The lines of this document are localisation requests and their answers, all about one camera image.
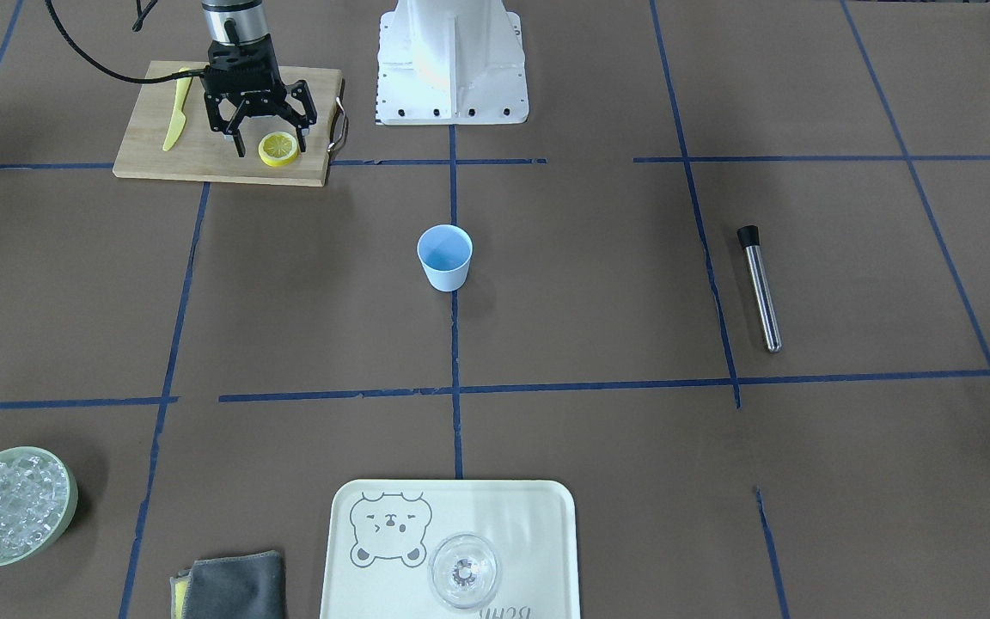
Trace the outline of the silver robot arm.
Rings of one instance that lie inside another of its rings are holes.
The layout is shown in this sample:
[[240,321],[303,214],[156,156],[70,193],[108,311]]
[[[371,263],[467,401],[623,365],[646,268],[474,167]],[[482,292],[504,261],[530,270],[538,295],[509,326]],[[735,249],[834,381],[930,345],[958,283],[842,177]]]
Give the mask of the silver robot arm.
[[208,65],[200,76],[210,129],[230,138],[245,156],[240,130],[246,118],[279,117],[296,130],[301,152],[317,123],[305,81],[284,83],[262,1],[203,1],[212,36]]

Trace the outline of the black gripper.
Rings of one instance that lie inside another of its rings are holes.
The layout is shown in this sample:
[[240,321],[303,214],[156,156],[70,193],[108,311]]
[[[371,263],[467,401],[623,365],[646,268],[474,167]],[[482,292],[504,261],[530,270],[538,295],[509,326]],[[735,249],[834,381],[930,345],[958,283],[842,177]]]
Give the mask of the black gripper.
[[306,81],[283,81],[271,35],[239,46],[212,42],[208,60],[200,82],[209,127],[231,138],[238,157],[245,156],[240,126],[247,118],[279,117],[290,123],[299,152],[306,152],[317,108]]

